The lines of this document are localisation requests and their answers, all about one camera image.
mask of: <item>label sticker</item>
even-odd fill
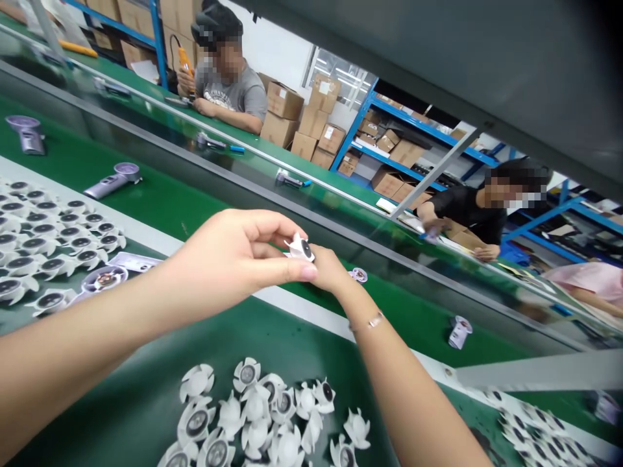
[[[331,83],[327,81],[322,81],[318,90],[320,91],[320,94],[329,94],[329,91],[331,90]]]

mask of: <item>black t-shirt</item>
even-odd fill
[[[441,191],[429,201],[435,206],[437,217],[449,217],[467,227],[484,243],[499,245],[506,223],[506,209],[479,208],[476,188],[457,186]]]

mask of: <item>window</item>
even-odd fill
[[[337,101],[353,110],[359,110],[366,94],[376,80],[376,76],[357,65],[320,47],[314,47],[307,73],[305,73],[303,87],[311,87],[318,73],[342,83]]]

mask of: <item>gray t-shirt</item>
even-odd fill
[[[268,99],[258,74],[247,65],[236,82],[224,84],[219,73],[205,58],[195,71],[195,92],[217,105],[251,114],[264,122]]]

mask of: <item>pink shirt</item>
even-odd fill
[[[623,270],[607,263],[582,263],[549,270],[543,277],[570,289],[594,292],[606,302],[623,307]]]

